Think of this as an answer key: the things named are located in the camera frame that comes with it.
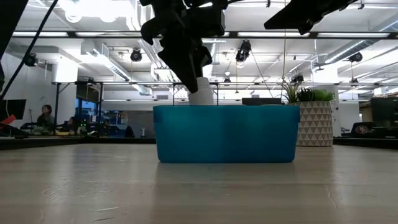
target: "woman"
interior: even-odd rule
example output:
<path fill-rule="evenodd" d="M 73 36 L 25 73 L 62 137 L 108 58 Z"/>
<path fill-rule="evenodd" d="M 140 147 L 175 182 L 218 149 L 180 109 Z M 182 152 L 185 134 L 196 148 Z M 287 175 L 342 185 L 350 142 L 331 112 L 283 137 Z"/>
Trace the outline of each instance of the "woman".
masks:
<path fill-rule="evenodd" d="M 51 130 L 54 128 L 54 117 L 51 115 L 52 108 L 50 105 L 44 105 L 42 107 L 42 115 L 37 118 L 39 126 Z"/>

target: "white planter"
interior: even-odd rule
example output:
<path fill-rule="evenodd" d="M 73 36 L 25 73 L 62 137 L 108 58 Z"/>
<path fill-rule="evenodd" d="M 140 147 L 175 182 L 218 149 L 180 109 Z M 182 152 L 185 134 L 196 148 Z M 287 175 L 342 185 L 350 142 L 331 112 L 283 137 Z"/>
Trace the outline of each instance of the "white planter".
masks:
<path fill-rule="evenodd" d="M 300 107 L 297 146 L 333 145 L 333 122 L 328 101 L 292 103 Z"/>

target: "ceiling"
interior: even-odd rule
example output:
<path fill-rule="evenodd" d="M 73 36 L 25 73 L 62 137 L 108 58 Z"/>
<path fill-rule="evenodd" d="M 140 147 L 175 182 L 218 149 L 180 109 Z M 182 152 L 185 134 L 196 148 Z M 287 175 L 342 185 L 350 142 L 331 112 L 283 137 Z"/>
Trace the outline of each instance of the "ceiling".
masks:
<path fill-rule="evenodd" d="M 57 7 L 45 25 L 45 30 L 77 30 L 77 31 L 107 31 L 107 30 L 130 30 L 126 25 L 129 16 L 134 14 L 132 6 L 136 0 L 102 0 L 107 2 L 105 10 L 111 15 L 118 15 L 114 22 L 103 22 L 98 17 L 98 12 L 84 12 L 79 22 L 69 22 L 65 17 L 65 8 Z M 17 30 L 36 30 L 44 17 L 47 7 L 51 2 L 43 0 L 30 0 L 24 14 L 17 26 Z M 271 7 L 266 8 L 266 1 L 243 1 L 231 5 L 225 10 L 225 22 L 227 31 L 264 31 L 263 23 L 283 8 L 289 1 L 272 0 Z M 366 0 L 365 8 L 358 10 L 359 4 L 352 4 L 341 12 L 333 12 L 318 23 L 313 31 L 322 32 L 369 32 L 378 31 L 386 21 L 398 21 L 398 2 L 393 0 L 372 1 Z M 13 38 L 12 43 L 16 46 L 25 46 L 30 39 Z M 81 55 L 81 43 L 84 39 L 39 39 L 36 46 L 58 47 L 68 54 L 74 56 L 84 65 L 79 69 L 79 75 L 93 77 L 101 81 L 116 80 L 113 73 L 104 65 L 93 63 L 88 60 L 87 55 Z M 93 39 L 96 45 L 105 44 L 109 47 L 109 57 L 131 73 L 135 80 L 153 81 L 150 75 L 152 62 L 142 50 L 143 59 L 140 62 L 132 62 L 129 58 L 135 48 L 141 48 L 139 39 Z M 292 76 L 296 72 L 304 74 L 306 80 L 311 80 L 315 67 L 311 66 L 311 60 L 317 62 L 317 55 L 330 54 L 342 46 L 355 40 L 341 39 L 250 39 L 253 54 L 245 62 L 243 68 L 236 68 L 234 55 L 240 46 L 242 39 L 218 38 L 215 45 L 215 64 L 211 70 L 211 80 L 222 82 L 225 72 L 231 73 L 231 81 L 235 82 L 261 82 L 262 77 L 269 82 L 280 81 L 283 74 Z M 382 67 L 397 62 L 398 46 L 396 40 L 382 40 L 376 44 L 361 50 L 363 61 L 354 63 L 351 70 L 349 62 L 340 61 L 333 64 L 333 69 L 338 70 L 338 78 L 341 82 L 348 82 L 352 76 L 377 71 Z M 398 67 L 392 66 L 390 70 L 370 76 L 366 82 L 379 82 L 383 80 L 394 80 L 398 75 Z"/>

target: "blue container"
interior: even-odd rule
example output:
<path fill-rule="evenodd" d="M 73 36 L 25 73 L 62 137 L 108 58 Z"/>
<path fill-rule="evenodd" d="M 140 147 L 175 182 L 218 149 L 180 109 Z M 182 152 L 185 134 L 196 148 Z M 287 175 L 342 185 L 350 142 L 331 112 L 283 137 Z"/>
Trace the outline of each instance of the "blue container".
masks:
<path fill-rule="evenodd" d="M 161 162 L 292 162 L 298 106 L 155 106 Z"/>

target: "white object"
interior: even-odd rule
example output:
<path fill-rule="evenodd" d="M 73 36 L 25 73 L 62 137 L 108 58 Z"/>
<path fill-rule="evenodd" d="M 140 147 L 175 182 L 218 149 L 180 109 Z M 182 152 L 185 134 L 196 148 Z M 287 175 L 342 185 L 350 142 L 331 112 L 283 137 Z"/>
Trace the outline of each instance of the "white object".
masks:
<path fill-rule="evenodd" d="M 190 105 L 214 105 L 213 90 L 210 88 L 209 79 L 197 78 L 198 91 L 188 95 Z"/>

